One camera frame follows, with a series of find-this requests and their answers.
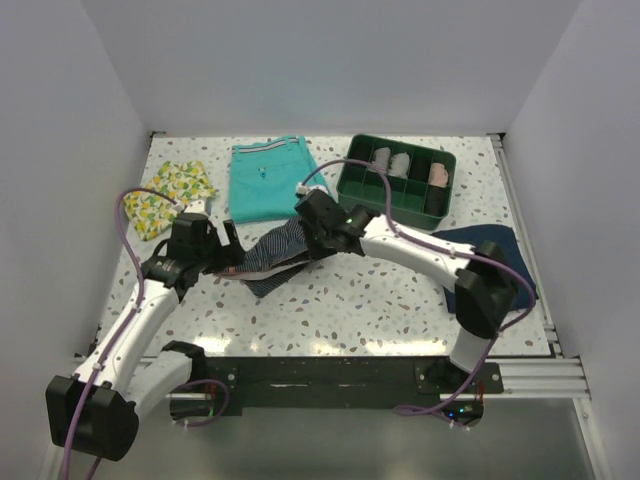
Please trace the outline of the navy white striped underwear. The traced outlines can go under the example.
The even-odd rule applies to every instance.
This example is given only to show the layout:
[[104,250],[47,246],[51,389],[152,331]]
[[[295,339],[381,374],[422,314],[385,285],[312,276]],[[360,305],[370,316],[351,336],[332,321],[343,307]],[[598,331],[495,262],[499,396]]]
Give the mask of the navy white striped underwear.
[[215,272],[239,281],[258,299],[266,297],[313,263],[299,217],[288,220],[259,238],[241,265]]

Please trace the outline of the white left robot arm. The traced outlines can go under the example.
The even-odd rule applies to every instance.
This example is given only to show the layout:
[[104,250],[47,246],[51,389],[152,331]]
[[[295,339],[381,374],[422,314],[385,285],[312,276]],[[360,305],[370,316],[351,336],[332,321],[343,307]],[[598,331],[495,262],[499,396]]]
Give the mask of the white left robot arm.
[[149,371],[136,369],[156,332],[200,276],[219,273],[245,259],[235,224],[223,223],[228,241],[203,213],[179,214],[169,238],[136,268],[138,283],[121,315],[93,352],[68,377],[55,376],[45,391],[51,438],[64,450],[111,461],[130,450],[143,417],[181,388],[209,383],[202,348],[171,341]]

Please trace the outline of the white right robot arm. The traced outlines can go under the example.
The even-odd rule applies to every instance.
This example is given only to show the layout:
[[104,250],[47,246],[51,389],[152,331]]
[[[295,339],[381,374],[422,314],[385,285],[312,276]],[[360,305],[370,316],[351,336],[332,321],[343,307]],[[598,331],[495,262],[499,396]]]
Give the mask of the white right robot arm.
[[454,294],[460,330],[445,379],[459,393],[476,386],[481,380],[479,365],[518,296],[519,279],[505,265],[500,247],[486,242],[476,248],[411,228],[403,231],[387,216],[362,205],[344,210],[321,188],[298,185],[296,195],[295,211],[312,259],[354,254],[384,260]]

